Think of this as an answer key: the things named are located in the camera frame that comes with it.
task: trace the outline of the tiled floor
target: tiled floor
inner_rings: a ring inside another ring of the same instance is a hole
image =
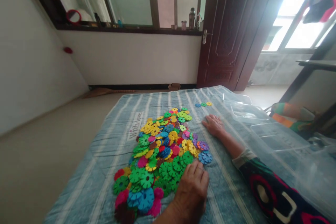
[[[239,93],[264,109],[286,89],[252,86]],[[122,95],[74,100],[0,137],[0,223],[43,221]]]
[[[249,96],[253,105],[266,109],[278,102],[287,89],[288,86],[281,85],[250,86],[235,93]]]

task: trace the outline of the blue bedsheet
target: blue bedsheet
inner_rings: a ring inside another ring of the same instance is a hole
[[[249,188],[232,165],[229,154],[207,132],[201,121],[207,114],[219,115],[226,130],[259,155],[290,186],[294,185],[294,171],[302,151],[266,154],[252,137],[250,125],[233,120],[230,104],[223,102],[223,93],[231,100],[236,99],[236,94],[222,86],[122,96],[107,115],[45,223],[115,223],[116,196],[112,194],[114,174],[128,165],[132,150],[137,145],[135,138],[146,119],[157,118],[173,107],[189,109],[193,117],[189,122],[190,130],[209,144],[213,154],[212,163],[205,168],[209,172],[210,183],[206,212],[201,222],[267,223]],[[212,102],[213,105],[195,107],[196,103],[201,102]],[[173,197],[172,193],[162,200],[161,210]],[[150,223],[153,220],[153,217],[145,216],[138,218],[136,223]]]

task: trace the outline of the door handle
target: door handle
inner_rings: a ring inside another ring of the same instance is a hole
[[[206,38],[207,35],[212,35],[212,33],[208,33],[208,30],[205,29],[204,32],[203,32],[203,44],[205,44],[206,41],[207,41],[207,38]]]

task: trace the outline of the sleeve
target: sleeve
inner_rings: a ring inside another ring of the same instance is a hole
[[[270,223],[329,223],[250,150],[232,162]]]

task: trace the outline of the mirror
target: mirror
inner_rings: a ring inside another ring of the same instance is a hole
[[[82,20],[82,16],[78,10],[71,9],[66,13],[66,16],[67,20],[73,25],[79,25]]]

